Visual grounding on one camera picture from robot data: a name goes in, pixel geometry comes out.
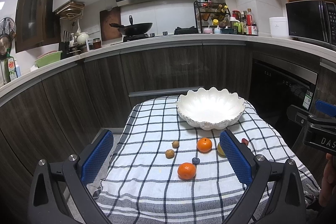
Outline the person's right hand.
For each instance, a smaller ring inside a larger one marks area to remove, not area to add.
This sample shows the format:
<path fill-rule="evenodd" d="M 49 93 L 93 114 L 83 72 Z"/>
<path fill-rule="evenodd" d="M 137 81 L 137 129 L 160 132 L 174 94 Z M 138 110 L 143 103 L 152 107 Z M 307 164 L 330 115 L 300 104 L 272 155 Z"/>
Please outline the person's right hand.
<path fill-rule="evenodd" d="M 326 154 L 327 163 L 323 171 L 321 191 L 319 194 L 319 204 L 326 207 L 335 192 L 335 167 L 333 166 L 333 155 Z"/>

